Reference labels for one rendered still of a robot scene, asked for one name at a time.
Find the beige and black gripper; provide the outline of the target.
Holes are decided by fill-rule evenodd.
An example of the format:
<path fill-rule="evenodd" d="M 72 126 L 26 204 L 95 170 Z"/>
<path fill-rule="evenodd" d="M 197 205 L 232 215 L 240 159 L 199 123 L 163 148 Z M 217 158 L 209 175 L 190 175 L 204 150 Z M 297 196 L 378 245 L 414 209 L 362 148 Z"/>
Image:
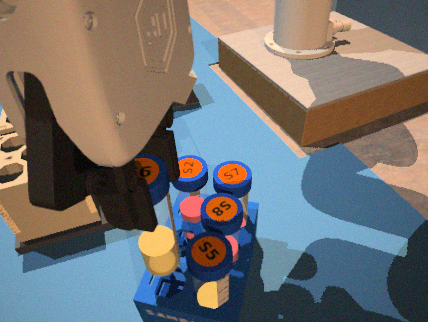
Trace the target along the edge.
<path fill-rule="evenodd" d="M 178 181 L 166 128 L 193 63 L 188 0 L 0 0 L 0 104 L 26 146 L 30 203 L 97 195 L 115 228 L 155 232 L 134 157 L 160 157 Z"/>

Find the clear conical tube with red liquid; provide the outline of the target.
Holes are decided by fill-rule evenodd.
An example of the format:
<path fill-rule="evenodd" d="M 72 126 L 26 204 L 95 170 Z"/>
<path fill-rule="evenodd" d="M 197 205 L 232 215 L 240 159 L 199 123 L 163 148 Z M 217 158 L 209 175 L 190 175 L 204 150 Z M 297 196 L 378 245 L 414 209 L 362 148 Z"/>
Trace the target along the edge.
<path fill-rule="evenodd" d="M 173 182 L 180 216 L 183 221 L 197 223 L 201 221 L 200 207 L 207 198 L 207 163 L 201 157 L 186 155 L 178 158 L 180 177 Z"/>

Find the light blue bench mat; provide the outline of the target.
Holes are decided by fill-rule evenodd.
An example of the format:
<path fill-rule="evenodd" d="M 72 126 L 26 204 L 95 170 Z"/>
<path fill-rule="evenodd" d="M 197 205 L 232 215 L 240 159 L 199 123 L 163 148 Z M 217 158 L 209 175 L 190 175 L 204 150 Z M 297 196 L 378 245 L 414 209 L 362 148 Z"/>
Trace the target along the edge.
<path fill-rule="evenodd" d="M 190 16 L 200 103 L 174 108 L 177 156 L 252 172 L 257 233 L 238 322 L 428 322 L 428 220 L 337 144 L 299 158 L 209 66 L 218 38 Z M 143 322 L 132 230 L 17 253 L 0 215 L 0 322 Z"/>

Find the blue tube rack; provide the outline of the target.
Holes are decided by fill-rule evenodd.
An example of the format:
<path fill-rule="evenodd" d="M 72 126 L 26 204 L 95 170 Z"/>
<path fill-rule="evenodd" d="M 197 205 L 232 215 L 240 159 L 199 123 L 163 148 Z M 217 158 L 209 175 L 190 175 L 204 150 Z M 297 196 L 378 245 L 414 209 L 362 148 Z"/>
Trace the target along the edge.
<path fill-rule="evenodd" d="M 185 248 L 188 241 L 191 239 L 185 238 L 183 232 L 192 233 L 195 236 L 199 233 L 204 232 L 204 228 L 201 224 L 201 221 L 197 223 L 183 221 L 183 219 L 179 215 L 180 211 L 176 198 L 172 210 L 181 255 L 180 268 L 178 265 L 175 272 L 171 273 L 168 276 L 155 276 L 151 286 L 150 284 L 153 279 L 153 275 L 151 275 L 147 271 L 147 269 L 145 270 L 145 273 L 133 298 L 133 301 L 143 322 L 239 321 L 256 238 L 255 231 L 257 229 L 258 205 L 259 203 L 248 201 L 247 222 L 245 226 L 240 228 L 239 257 L 237 261 L 233 262 L 233 266 L 230 271 L 230 295 L 228 302 L 224 303 L 216 309 L 213 309 L 205 306 L 200 306 L 199 302 L 197 301 L 192 275 L 187 269 L 185 259 Z"/>

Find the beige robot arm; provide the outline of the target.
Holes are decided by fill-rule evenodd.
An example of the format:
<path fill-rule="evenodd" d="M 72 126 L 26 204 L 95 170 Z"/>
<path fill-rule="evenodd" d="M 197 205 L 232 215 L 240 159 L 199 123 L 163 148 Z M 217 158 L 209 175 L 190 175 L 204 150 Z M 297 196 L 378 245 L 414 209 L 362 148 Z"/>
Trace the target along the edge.
<path fill-rule="evenodd" d="M 265 48 L 290 59 L 328 55 L 334 49 L 332 35 L 351 29 L 349 20 L 329 19 L 331 4 L 332 0 L 275 0 L 273 31 L 265 36 Z"/>

